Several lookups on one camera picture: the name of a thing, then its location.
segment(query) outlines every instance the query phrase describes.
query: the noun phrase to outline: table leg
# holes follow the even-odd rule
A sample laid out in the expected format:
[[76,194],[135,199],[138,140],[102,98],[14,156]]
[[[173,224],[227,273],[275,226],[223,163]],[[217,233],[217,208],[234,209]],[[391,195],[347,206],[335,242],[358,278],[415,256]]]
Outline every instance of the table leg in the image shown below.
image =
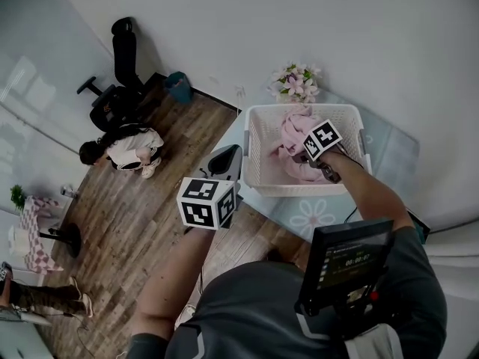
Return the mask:
[[64,230],[49,229],[50,234],[40,233],[42,238],[54,239],[67,245],[70,256],[77,258],[82,249],[82,236],[75,224],[68,224]]

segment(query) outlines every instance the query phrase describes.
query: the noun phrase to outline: black and white marker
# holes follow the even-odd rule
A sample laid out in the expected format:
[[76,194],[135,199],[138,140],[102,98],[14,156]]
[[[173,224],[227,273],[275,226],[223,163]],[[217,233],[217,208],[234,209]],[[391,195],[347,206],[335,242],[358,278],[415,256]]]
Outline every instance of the black and white marker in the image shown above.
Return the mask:
[[305,138],[306,152],[312,161],[316,161],[321,154],[341,142],[343,138],[330,120],[323,121],[310,130]]
[[185,226],[219,229],[236,209],[234,181],[185,177],[177,195]]

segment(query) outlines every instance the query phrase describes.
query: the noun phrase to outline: shoe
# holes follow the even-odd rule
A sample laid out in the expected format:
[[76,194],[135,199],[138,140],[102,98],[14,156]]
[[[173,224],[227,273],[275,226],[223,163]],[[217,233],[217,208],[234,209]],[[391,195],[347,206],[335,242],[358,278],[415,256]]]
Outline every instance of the shoe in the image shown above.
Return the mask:
[[76,300],[81,301],[82,300],[82,292],[78,288],[78,284],[76,282],[75,277],[69,277],[68,278],[68,283],[69,283],[70,286],[74,286],[76,288],[76,291],[78,292],[78,298]]
[[141,178],[144,178],[145,180],[151,178],[155,174],[156,166],[158,166],[161,161],[161,157],[158,157],[151,163],[151,165],[145,166],[141,172]]
[[87,317],[91,318],[93,316],[93,304],[91,303],[91,298],[87,294],[82,295],[82,303],[85,306]]

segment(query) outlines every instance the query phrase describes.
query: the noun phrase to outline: pants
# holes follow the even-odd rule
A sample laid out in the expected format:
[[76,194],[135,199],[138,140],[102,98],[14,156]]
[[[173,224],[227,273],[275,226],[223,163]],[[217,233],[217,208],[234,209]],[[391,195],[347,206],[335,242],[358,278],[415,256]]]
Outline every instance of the pants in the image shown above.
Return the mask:
[[51,307],[62,313],[86,315],[82,302],[78,301],[78,291],[75,286],[36,287],[18,284],[22,294],[15,304],[21,308],[30,306]]
[[[159,158],[160,149],[154,147],[151,150],[151,152],[152,152],[152,155],[151,155],[151,158],[150,158],[150,160],[151,160],[150,165],[153,163],[153,161],[155,161]],[[116,170],[134,171],[134,170],[140,168],[141,162],[133,162],[132,164],[128,164],[128,165],[125,165],[125,166],[121,167],[121,169],[118,169],[118,165],[115,164],[113,161],[112,161],[112,165],[113,165],[113,168],[115,168]]]

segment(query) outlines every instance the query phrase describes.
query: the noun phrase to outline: wooden floor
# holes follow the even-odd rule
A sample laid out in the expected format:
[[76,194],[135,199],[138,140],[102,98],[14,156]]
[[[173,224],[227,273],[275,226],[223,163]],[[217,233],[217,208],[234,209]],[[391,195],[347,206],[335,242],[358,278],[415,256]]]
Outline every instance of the wooden floor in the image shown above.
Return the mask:
[[[88,331],[79,330],[79,336],[96,358],[115,358],[126,349],[135,300],[185,229],[175,200],[178,184],[235,117],[235,111],[206,97],[195,95],[191,105],[166,97],[149,121],[165,140],[162,164],[151,179],[142,179],[139,172],[115,171],[107,161],[90,169],[66,220],[79,226],[82,252],[74,260],[57,244],[53,257],[64,271],[48,276],[45,285],[62,286],[73,275],[91,296],[95,315],[84,319]],[[261,260],[273,247],[305,267],[309,245],[242,204],[231,229],[216,233],[204,266],[204,285],[234,266]],[[190,303],[198,299],[195,290]],[[54,355],[90,357],[77,337],[78,320],[50,320],[53,327],[39,331]]]

